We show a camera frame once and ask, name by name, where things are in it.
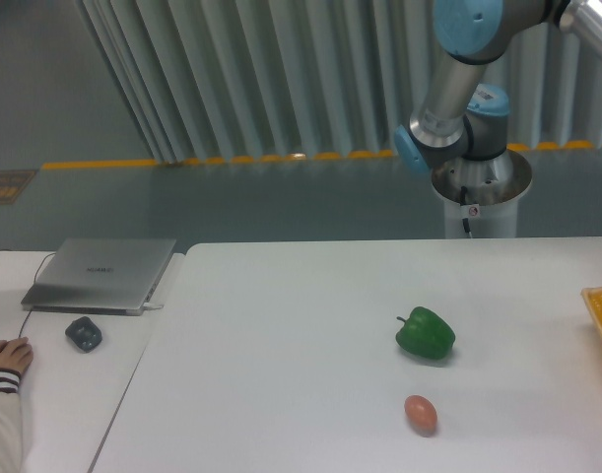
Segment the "person's hand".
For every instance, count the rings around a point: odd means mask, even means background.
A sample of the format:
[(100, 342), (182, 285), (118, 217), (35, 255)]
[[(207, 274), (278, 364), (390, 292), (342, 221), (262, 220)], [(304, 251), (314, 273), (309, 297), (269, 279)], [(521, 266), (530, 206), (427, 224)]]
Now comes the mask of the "person's hand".
[(25, 374), (33, 362), (33, 347), (28, 337), (0, 340), (0, 371)]

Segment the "forearm in cream sleeve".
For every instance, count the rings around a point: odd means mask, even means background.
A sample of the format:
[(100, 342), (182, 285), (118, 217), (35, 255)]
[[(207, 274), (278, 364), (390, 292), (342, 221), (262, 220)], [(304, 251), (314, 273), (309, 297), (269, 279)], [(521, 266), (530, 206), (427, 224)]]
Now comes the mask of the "forearm in cream sleeve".
[(20, 375), (0, 369), (0, 472), (20, 472), (23, 462), (23, 419)]

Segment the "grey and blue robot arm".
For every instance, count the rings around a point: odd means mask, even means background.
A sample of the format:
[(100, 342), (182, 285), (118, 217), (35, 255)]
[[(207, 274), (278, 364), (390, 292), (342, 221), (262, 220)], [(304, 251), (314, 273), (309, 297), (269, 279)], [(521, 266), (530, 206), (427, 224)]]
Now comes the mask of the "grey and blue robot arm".
[(496, 205), (523, 194), (532, 170), (507, 147), (509, 100), (483, 84), (517, 34), (551, 23), (602, 59), (602, 1), (436, 1), (435, 37), (444, 53), (422, 105), (397, 128), (399, 157), (429, 173), (460, 205)]

